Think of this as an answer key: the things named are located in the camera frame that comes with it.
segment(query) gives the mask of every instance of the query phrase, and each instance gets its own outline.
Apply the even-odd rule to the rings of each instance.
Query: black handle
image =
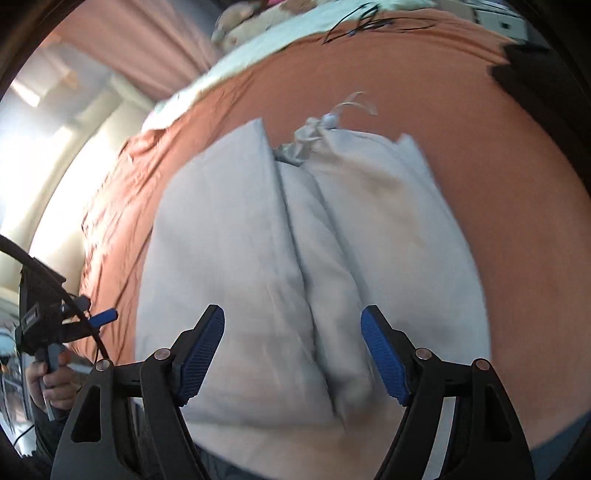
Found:
[[[38,362],[45,362],[47,364],[47,373],[53,373],[58,368],[60,368],[58,356],[65,349],[66,347],[64,347],[60,343],[52,343],[51,345],[48,345],[48,347],[46,348],[38,349],[35,352],[35,360]],[[46,390],[46,386],[42,378],[39,379],[39,386],[41,387],[41,392],[44,392]],[[47,418],[49,418],[50,421],[64,420],[65,418],[67,418],[69,414],[69,410],[62,410],[60,408],[56,408],[53,405],[51,405],[51,403],[46,399],[45,407],[47,409]]]

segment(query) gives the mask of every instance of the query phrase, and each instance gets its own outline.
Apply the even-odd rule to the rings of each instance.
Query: orange bed sheet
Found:
[[[591,201],[550,137],[488,75],[506,39],[432,9],[388,16],[399,28],[292,43],[168,129],[129,140],[86,215],[82,293],[97,311],[117,307],[102,337],[117,364],[134,361],[142,266],[169,179],[251,119],[264,120],[277,146],[306,118],[364,91],[378,116],[350,109],[342,125],[408,133],[424,150],[479,269],[493,363],[530,446],[539,445],[591,409]],[[95,355],[91,339],[73,347]]]

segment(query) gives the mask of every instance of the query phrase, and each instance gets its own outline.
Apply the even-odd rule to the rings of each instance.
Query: black object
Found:
[[[37,261],[44,275],[24,265],[21,271],[19,314],[20,325],[15,330],[15,341],[19,353],[34,355],[38,362],[47,364],[50,374],[59,368],[58,356],[64,351],[64,343],[89,336],[88,327],[82,322],[63,322],[71,318],[74,309],[62,304],[61,296],[47,288],[46,278],[53,278],[60,285],[66,279],[48,266]],[[88,310],[90,300],[80,296],[73,300],[79,310]],[[40,380],[41,390],[45,390]],[[49,420],[65,419],[68,412],[46,402]]]
[[[423,478],[444,397],[456,397],[456,409],[441,480],[534,480],[521,425],[487,360],[453,364],[416,349],[375,305],[363,312],[362,332],[388,392],[408,403],[376,480]]]
[[[35,298],[41,298],[42,301],[48,298],[52,299],[48,301],[53,301],[54,298],[59,297],[60,300],[63,301],[71,310],[73,315],[76,315],[80,320],[80,325],[77,328],[85,329],[86,334],[84,336],[92,336],[96,342],[96,346],[103,355],[103,358],[109,358],[109,354],[105,348],[105,345],[100,339],[98,329],[92,326],[84,312],[74,302],[68,292],[66,292],[61,286],[61,284],[65,282],[65,278],[50,270],[46,265],[36,258],[31,257],[16,243],[3,235],[0,235],[0,251],[6,253],[21,263],[23,269],[27,269],[31,273],[30,275],[28,273],[24,273],[24,275],[26,275],[25,278],[28,278],[29,280],[28,284],[31,286]],[[39,284],[37,283],[39,281],[42,282],[42,288],[40,288]],[[32,306],[33,302],[28,298],[28,294],[25,294],[25,300],[21,301],[20,303],[22,321],[23,311],[28,312],[28,308]]]
[[[552,137],[591,193],[591,103],[554,50],[504,50],[509,63],[491,67],[492,77]]]
[[[81,471],[87,480],[142,478],[129,396],[143,398],[163,478],[209,479],[180,407],[199,392],[223,328],[222,309],[210,305],[170,350],[121,367],[99,361],[66,423],[52,480],[79,479]]]

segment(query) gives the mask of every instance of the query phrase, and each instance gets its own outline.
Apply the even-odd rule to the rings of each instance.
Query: white cloth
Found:
[[[183,409],[193,439],[269,478],[373,478],[402,408],[368,361],[362,308],[376,303],[415,345],[470,363],[490,355],[483,294],[410,137],[312,119],[305,132],[300,158],[279,163],[262,122],[250,122],[171,181],[144,267],[137,358],[219,304],[224,337]]]

